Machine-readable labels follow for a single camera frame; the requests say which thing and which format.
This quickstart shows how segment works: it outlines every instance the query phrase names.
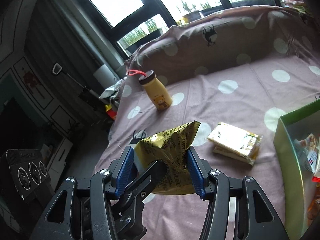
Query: gray curtain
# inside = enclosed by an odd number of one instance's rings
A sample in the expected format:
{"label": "gray curtain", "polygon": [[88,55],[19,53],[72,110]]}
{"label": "gray curtain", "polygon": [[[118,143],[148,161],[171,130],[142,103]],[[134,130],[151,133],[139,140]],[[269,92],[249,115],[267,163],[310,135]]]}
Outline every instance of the gray curtain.
{"label": "gray curtain", "polygon": [[51,74],[53,65],[59,63],[82,85],[98,94],[104,90],[93,76],[101,62],[90,53],[52,0],[36,3],[27,32],[25,54],[43,82],[80,122],[88,125],[105,118],[103,113],[93,111],[78,97],[82,91],[79,85],[63,73],[57,77]]}

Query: window frame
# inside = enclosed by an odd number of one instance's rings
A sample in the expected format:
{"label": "window frame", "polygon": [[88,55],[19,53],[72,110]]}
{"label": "window frame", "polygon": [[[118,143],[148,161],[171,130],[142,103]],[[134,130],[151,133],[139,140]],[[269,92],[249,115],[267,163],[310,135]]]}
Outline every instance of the window frame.
{"label": "window frame", "polygon": [[[124,60],[127,60],[130,56],[127,56],[125,51],[118,44],[118,41],[129,32],[134,30],[141,23],[146,22],[157,14],[160,14],[168,28],[173,25],[177,25],[169,10],[165,7],[161,0],[141,0],[143,6],[132,14],[128,15],[114,27],[110,25],[108,20],[90,0],[77,1]],[[280,0],[274,1],[277,6],[281,6]],[[220,2],[223,9],[233,8],[230,0],[220,0]]]}

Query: triangular cutout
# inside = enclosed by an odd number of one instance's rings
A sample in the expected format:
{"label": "triangular cutout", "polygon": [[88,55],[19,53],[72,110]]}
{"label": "triangular cutout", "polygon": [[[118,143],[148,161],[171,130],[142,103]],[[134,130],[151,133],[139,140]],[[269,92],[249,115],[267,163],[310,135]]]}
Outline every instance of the triangular cutout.
{"label": "triangular cutout", "polygon": [[260,193],[257,190],[254,190],[252,193],[253,193],[256,222],[257,223],[271,222],[273,220],[273,216],[267,204],[261,197]]}
{"label": "triangular cutout", "polygon": [[59,195],[54,206],[51,208],[47,221],[61,224],[64,220],[64,209],[67,201],[67,192],[64,190]]}

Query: bear illustration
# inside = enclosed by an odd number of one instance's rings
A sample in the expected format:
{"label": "bear illustration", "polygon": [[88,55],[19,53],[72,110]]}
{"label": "bear illustration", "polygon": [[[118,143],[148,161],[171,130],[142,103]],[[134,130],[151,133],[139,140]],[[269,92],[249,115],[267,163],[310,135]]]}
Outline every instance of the bear illustration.
{"label": "bear illustration", "polygon": [[163,95],[155,98],[154,101],[156,102],[156,104],[159,106],[160,109],[166,109],[168,107]]}

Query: white cylinder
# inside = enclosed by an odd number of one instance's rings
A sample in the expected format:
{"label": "white cylinder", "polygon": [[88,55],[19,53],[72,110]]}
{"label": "white cylinder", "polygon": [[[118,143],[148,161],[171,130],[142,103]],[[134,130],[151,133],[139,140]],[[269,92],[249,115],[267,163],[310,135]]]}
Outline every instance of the white cylinder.
{"label": "white cylinder", "polygon": [[105,89],[117,83],[116,76],[111,72],[111,70],[106,66],[106,64],[103,64],[100,68],[98,68],[93,73],[93,76],[99,81],[99,83]]}

